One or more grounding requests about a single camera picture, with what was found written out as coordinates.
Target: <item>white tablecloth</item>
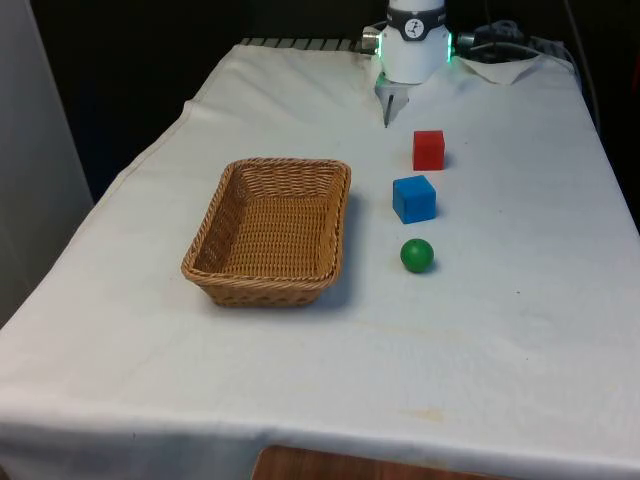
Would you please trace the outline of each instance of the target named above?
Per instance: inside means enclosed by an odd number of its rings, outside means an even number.
[[[572,75],[498,86],[454,62],[385,129],[368,62],[236,47],[118,177],[0,331],[15,480],[248,478],[269,444],[639,478],[640,241]],[[429,129],[438,217],[404,226],[391,184]],[[251,156],[352,167],[345,271],[311,307],[219,308],[180,273]],[[399,260],[412,237],[427,275]]]

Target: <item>basket rim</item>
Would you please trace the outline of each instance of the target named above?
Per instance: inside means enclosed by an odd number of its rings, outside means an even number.
[[[194,267],[196,258],[200,254],[204,239],[213,223],[216,214],[226,193],[231,174],[239,167],[247,164],[286,164],[288,166],[314,163],[319,166],[334,166],[337,168],[342,179],[342,189],[340,192],[340,202],[338,205],[338,215],[336,225],[332,232],[336,239],[333,251],[333,262],[331,268],[322,275],[303,277],[263,277],[254,275],[236,275],[229,273],[205,272]],[[220,286],[226,288],[268,288],[268,289],[296,289],[296,290],[319,290],[324,289],[337,280],[342,269],[342,243],[344,229],[344,217],[346,214],[346,204],[351,184],[351,168],[344,162],[330,159],[305,159],[291,157],[252,157],[243,160],[236,160],[227,165],[222,173],[218,188],[209,203],[207,212],[202,220],[198,232],[191,242],[189,249],[182,261],[181,270],[183,275],[199,286]]]

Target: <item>rectangular basket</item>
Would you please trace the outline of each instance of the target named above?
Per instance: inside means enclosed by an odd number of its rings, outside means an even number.
[[[350,168],[335,160],[231,163],[182,273],[218,305],[313,302],[342,269],[350,183]]]

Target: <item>green ball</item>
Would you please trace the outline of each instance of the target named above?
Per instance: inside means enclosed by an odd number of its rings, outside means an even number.
[[[400,250],[400,259],[413,273],[422,273],[433,263],[433,247],[421,238],[409,240]]]

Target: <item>toy cube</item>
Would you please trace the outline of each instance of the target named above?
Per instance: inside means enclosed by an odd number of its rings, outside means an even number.
[[[423,176],[393,181],[393,209],[402,223],[415,223],[436,217],[436,190]]]
[[[444,170],[444,134],[435,132],[414,132],[413,169]]]

